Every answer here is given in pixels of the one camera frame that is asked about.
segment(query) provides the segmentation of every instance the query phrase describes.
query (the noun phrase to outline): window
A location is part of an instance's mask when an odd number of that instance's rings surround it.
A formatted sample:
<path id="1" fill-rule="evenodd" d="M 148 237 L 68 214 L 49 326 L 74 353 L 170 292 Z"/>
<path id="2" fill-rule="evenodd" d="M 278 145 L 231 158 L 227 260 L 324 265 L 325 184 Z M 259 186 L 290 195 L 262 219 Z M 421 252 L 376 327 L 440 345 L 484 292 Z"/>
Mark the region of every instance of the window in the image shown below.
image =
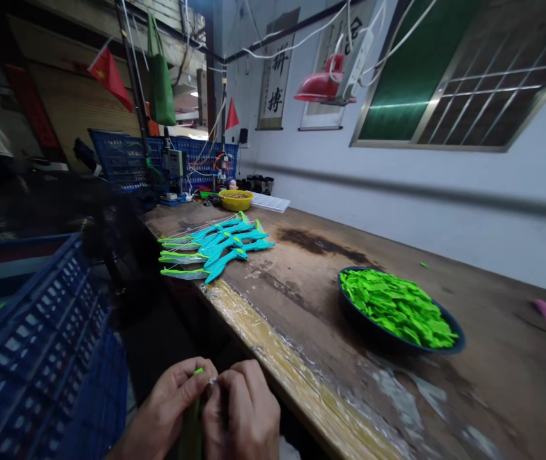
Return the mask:
<path id="1" fill-rule="evenodd" d="M 430 3 L 399 0 L 382 57 Z M 438 0 L 387 60 L 352 145 L 506 151 L 545 97 L 546 0 Z"/>

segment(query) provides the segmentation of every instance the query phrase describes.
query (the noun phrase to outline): dark blue bowl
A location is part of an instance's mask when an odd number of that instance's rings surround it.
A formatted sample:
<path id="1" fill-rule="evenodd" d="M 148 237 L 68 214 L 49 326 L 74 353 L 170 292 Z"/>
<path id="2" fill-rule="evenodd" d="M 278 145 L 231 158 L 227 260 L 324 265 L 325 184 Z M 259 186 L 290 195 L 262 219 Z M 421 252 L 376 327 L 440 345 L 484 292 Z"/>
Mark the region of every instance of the dark blue bowl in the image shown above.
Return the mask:
<path id="1" fill-rule="evenodd" d="M 339 306 L 344 317 L 353 326 L 354 329 L 361 332 L 366 339 L 382 346 L 389 353 L 403 353 L 405 355 L 420 355 L 422 353 L 437 353 L 440 355 L 454 355 L 460 353 L 465 348 L 465 334 L 456 320 L 447 310 L 439 305 L 435 300 L 433 303 L 441 310 L 441 317 L 450 325 L 452 332 L 458 334 L 458 339 L 452 348 L 427 348 L 416 345 L 393 334 L 388 329 L 374 323 L 367 315 L 360 311 L 351 299 L 346 295 L 341 287 L 341 274 L 345 272 L 354 272 L 356 270 L 373 270 L 367 267 L 346 267 L 337 275 L 337 284 L 339 284 Z"/>

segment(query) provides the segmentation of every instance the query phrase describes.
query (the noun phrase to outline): green bag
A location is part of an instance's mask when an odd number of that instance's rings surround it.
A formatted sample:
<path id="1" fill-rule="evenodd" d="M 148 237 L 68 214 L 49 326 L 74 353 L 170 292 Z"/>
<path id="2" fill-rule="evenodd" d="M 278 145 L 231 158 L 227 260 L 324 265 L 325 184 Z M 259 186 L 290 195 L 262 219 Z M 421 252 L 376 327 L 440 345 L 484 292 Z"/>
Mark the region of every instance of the green bag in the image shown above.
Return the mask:
<path id="1" fill-rule="evenodd" d="M 150 117 L 156 123 L 164 126 L 175 126 L 175 101 L 169 68 L 166 65 L 162 48 L 162 38 L 156 26 L 156 20 L 151 14 L 147 30 L 147 55 L 150 64 Z M 158 52 L 153 52 L 153 42 L 158 45 Z"/>

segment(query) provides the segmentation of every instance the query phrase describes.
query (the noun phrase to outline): yellow bowl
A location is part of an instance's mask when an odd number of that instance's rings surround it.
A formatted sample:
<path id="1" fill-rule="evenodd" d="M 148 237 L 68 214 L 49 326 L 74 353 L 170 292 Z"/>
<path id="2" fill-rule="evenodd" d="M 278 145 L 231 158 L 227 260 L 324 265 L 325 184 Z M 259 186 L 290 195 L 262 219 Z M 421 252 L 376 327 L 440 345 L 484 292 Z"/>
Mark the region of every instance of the yellow bowl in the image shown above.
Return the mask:
<path id="1" fill-rule="evenodd" d="M 233 195 L 249 195 L 249 198 L 233 198 Z M 222 207 L 229 211 L 245 211 L 249 208 L 254 194 L 245 190 L 222 190 L 220 192 L 220 200 Z"/>

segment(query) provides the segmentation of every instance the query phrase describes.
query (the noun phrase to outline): table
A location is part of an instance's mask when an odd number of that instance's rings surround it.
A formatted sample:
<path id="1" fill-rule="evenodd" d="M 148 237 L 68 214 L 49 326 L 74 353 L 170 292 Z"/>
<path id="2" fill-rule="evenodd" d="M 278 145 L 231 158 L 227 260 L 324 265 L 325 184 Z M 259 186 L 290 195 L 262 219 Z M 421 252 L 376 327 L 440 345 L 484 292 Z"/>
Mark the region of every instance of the table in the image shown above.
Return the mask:
<path id="1" fill-rule="evenodd" d="M 546 459 L 546 322 L 529 303 L 545 289 L 292 208 L 246 214 L 276 246 L 195 283 L 332 457 Z M 225 215 L 194 203 L 144 219 L 170 237 Z M 358 336 L 336 281 L 354 265 L 416 281 L 465 351 L 397 357 Z"/>

